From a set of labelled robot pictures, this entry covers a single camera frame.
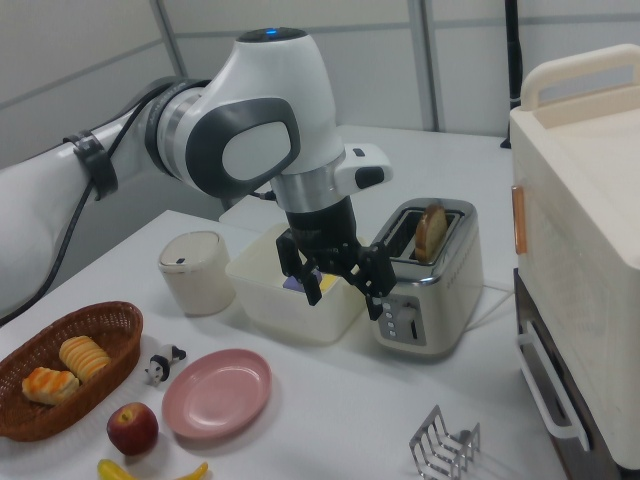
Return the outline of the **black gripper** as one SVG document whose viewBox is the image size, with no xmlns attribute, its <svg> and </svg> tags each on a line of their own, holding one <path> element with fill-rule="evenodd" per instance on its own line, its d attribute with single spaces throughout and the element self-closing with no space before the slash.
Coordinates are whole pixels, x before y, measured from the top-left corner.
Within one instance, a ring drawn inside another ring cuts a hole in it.
<svg viewBox="0 0 640 480">
<path fill-rule="evenodd" d="M 289 230 L 276 239 L 282 273 L 302 286 L 310 306 L 322 298 L 316 267 L 323 273 L 345 275 L 365 297 L 369 318 L 383 313 L 382 298 L 396 285 L 388 249 L 382 242 L 361 245 L 350 197 L 315 212 L 287 212 Z M 313 262 L 303 263 L 299 251 Z"/>
</svg>

